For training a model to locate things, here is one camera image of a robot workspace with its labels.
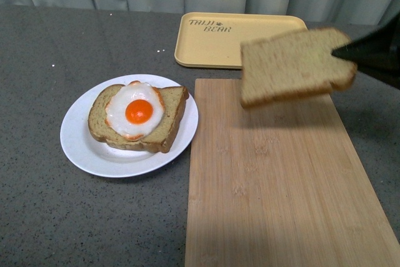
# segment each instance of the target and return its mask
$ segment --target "bread slice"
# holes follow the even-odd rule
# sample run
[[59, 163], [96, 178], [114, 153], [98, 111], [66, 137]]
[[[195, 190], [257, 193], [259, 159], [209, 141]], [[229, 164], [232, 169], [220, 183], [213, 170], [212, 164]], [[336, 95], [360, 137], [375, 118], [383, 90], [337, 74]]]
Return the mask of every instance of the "bread slice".
[[331, 55], [349, 42], [336, 28], [319, 28], [242, 43], [242, 107], [349, 88], [357, 65]]
[[137, 141], [125, 139], [105, 123], [107, 116], [106, 105], [122, 87], [122, 84], [109, 86], [94, 101], [87, 121], [92, 137], [117, 149], [167, 153], [171, 149], [178, 133], [179, 123], [186, 107], [186, 100], [189, 98], [189, 92], [186, 87], [159, 88], [165, 104], [164, 117], [154, 131]]

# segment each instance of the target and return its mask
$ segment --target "wooden cutting board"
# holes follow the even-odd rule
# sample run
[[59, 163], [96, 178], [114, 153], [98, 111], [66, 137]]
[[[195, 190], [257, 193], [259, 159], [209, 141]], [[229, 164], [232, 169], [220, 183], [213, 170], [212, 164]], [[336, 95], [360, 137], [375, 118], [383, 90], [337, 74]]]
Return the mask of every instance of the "wooden cutting board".
[[198, 79], [186, 266], [400, 266], [400, 245], [328, 95], [245, 111]]

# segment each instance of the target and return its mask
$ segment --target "egg white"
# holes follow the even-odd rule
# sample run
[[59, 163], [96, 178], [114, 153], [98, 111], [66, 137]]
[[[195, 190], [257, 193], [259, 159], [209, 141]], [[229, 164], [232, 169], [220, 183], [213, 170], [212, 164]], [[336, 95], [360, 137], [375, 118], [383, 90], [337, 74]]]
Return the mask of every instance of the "egg white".
[[[130, 123], [125, 117], [128, 104], [137, 99], [144, 99], [153, 106], [152, 116], [142, 124]], [[161, 95], [155, 92], [149, 83], [132, 82], [122, 87], [106, 106], [106, 123], [118, 134], [128, 140], [141, 139], [149, 135], [164, 116], [164, 103]]]

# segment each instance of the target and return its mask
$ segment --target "white plate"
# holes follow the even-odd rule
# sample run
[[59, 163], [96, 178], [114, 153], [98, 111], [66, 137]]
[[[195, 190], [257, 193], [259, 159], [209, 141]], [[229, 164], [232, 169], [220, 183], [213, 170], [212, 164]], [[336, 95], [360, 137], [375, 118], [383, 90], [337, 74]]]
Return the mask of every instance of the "white plate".
[[108, 178], [137, 176], [168, 164], [180, 155], [192, 141], [198, 126], [199, 112], [191, 95], [186, 100], [186, 109], [178, 134], [168, 153], [120, 150], [93, 139], [87, 127], [87, 118], [98, 94], [112, 84], [129, 84], [134, 80], [147, 82], [159, 88], [180, 86], [180, 84], [161, 76], [133, 74], [110, 79], [84, 93], [69, 108], [62, 121], [60, 132], [62, 150], [78, 168]]

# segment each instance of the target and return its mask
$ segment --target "egg yolk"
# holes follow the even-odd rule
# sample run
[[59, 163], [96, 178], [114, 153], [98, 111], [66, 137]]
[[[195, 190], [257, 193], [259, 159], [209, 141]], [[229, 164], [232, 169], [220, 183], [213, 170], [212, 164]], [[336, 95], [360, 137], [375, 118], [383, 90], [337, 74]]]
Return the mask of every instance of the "egg yolk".
[[151, 103], [144, 99], [137, 99], [128, 104], [125, 110], [126, 119], [133, 124], [142, 124], [153, 114]]

